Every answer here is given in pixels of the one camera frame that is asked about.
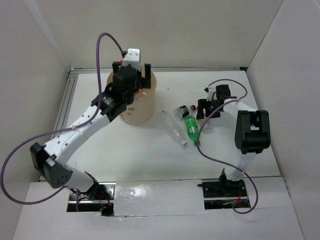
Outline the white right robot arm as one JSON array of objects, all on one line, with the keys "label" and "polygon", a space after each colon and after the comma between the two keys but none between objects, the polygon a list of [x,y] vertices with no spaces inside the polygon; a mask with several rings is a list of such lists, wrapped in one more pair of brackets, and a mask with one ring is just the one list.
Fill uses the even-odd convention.
[{"label": "white right robot arm", "polygon": [[[233,116],[236,120],[234,142],[239,150],[233,165],[237,168],[227,167],[222,170],[219,177],[218,190],[223,196],[230,196],[240,187],[250,163],[256,158],[256,155],[269,148],[271,144],[269,113],[266,110],[257,110],[252,108],[237,97],[231,96],[231,91],[227,84],[221,84],[217,87],[208,86],[204,89],[207,97],[198,100],[197,120],[204,118],[219,118],[221,112]],[[229,102],[213,116],[219,106]]]}]

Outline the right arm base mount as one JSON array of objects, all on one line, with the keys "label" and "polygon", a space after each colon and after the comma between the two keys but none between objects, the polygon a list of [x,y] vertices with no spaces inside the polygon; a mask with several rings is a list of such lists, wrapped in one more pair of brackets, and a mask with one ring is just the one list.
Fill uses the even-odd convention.
[{"label": "right arm base mount", "polygon": [[197,187],[202,189],[205,210],[231,209],[234,203],[236,209],[251,207],[243,181],[237,187],[226,189],[220,188],[217,180],[202,181]]}]

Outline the long clear bottle white cap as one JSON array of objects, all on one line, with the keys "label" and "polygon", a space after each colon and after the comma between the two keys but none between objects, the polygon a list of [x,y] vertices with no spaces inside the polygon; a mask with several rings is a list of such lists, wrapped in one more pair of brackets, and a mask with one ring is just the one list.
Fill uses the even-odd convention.
[{"label": "long clear bottle white cap", "polygon": [[177,144],[179,144],[183,148],[188,145],[182,128],[177,124],[177,122],[173,119],[168,111],[161,111],[160,121],[164,129]]}]

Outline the small bottle black label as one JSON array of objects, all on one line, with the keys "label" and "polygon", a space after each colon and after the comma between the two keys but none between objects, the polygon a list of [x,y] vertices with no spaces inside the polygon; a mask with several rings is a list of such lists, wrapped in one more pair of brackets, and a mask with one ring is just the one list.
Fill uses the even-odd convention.
[{"label": "small bottle black label", "polygon": [[183,121],[186,117],[190,116],[193,112],[197,110],[195,105],[182,105],[177,107],[173,111],[173,117],[177,121]]}]

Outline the green plastic bottle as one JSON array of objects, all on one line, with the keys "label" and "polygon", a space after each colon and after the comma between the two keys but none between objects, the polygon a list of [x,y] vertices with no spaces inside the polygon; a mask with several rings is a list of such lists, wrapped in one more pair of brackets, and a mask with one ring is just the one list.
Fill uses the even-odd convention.
[{"label": "green plastic bottle", "polygon": [[193,142],[193,144],[197,146],[199,127],[198,127],[196,118],[192,115],[189,115],[184,119],[184,124],[186,127],[186,132],[188,137]]}]

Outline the small clear bottle red label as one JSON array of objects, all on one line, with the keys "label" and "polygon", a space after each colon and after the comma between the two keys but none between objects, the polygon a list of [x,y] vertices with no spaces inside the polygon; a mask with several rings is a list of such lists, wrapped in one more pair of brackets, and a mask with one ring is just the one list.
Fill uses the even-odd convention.
[{"label": "small clear bottle red label", "polygon": [[[203,125],[203,123],[205,122],[205,120],[207,120],[207,117],[205,115],[203,115],[203,118],[200,118],[199,117],[199,113],[200,113],[199,107],[197,106],[196,109],[197,109],[196,120],[197,120],[197,123],[199,124],[199,126],[201,127]],[[210,133],[214,132],[214,129],[213,129],[213,126],[212,126],[210,120],[208,120],[207,123],[204,125],[202,132],[204,134],[210,134]]]}]

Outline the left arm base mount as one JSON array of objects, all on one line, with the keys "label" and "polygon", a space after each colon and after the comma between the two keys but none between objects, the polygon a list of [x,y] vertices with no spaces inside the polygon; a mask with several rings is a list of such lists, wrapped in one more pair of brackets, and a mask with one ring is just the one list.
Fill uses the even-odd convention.
[{"label": "left arm base mount", "polygon": [[97,194],[90,199],[82,193],[77,195],[75,189],[70,189],[66,211],[69,213],[93,212],[104,217],[113,217],[115,186],[115,182],[100,182]]}]

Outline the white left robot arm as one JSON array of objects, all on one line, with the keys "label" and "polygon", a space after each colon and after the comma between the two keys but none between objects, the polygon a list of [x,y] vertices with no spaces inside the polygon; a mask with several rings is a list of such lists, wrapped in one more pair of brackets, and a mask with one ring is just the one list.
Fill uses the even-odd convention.
[{"label": "white left robot arm", "polygon": [[68,165],[71,156],[92,135],[111,123],[132,104],[139,89],[151,88],[151,66],[146,63],[137,70],[123,62],[113,62],[112,82],[97,96],[87,110],[72,125],[71,130],[44,143],[30,147],[36,170],[54,189],[68,187],[79,190],[88,200],[102,191],[99,182],[88,172]]}]

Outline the aluminium frame rail left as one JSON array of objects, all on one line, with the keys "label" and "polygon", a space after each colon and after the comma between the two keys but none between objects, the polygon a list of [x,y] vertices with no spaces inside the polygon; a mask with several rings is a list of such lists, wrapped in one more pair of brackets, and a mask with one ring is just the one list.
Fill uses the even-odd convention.
[{"label": "aluminium frame rail left", "polygon": [[72,101],[73,101],[73,97],[75,94],[76,85],[78,81],[78,76],[79,74],[76,73],[74,70],[71,70],[68,73],[66,85],[64,88],[64,93],[62,96],[62,100],[60,103],[60,107],[59,107],[58,114],[57,114],[56,121],[53,128],[54,131],[64,129],[67,127],[71,105],[72,105]]}]

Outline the tan paper bucket bin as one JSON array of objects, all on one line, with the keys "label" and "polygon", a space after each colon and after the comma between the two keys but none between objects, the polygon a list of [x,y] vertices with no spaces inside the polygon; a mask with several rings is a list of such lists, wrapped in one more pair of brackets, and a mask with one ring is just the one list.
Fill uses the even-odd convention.
[{"label": "tan paper bucket bin", "polygon": [[[145,67],[140,69],[141,77],[145,76]],[[138,125],[147,122],[153,116],[156,106],[156,87],[157,80],[151,71],[151,88],[142,88],[140,93],[134,96],[132,104],[126,105],[118,100],[111,92],[113,73],[107,79],[107,86],[103,92],[103,103],[109,117],[115,119],[119,116],[124,122],[131,125]]]}]

